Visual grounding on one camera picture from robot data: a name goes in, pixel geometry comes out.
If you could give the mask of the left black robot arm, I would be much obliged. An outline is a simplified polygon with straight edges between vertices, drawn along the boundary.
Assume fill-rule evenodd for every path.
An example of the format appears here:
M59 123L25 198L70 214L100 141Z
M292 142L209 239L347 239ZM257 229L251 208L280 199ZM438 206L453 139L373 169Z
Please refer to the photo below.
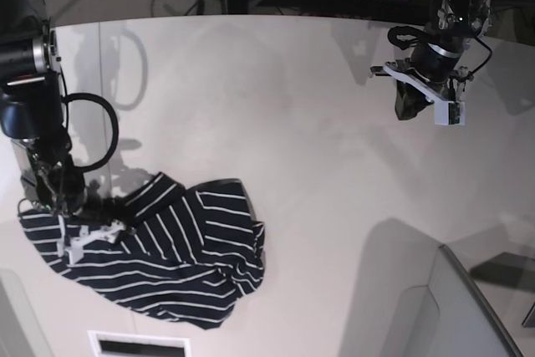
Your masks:
M385 63L380 72L396 82L395 113L399 120L414 119L431 106L438 125L462 125L466 84L478 68L459 64L472 41L480 43L490 25L492 0L432 0L424 29L396 26L389 42L409 49L405 59Z

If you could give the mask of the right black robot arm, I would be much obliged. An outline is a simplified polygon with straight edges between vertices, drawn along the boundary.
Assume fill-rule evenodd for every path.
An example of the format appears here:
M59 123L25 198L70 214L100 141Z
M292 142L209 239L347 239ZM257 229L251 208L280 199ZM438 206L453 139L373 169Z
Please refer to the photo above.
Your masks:
M104 156L76 166L68 133L69 104L88 101L109 116ZM39 211L79 225L109 226L115 203L90 190L86 173L105 166L119 141L119 122L102 96L66 90L55 29L44 0L1 0L1 131L15 150L26 199Z

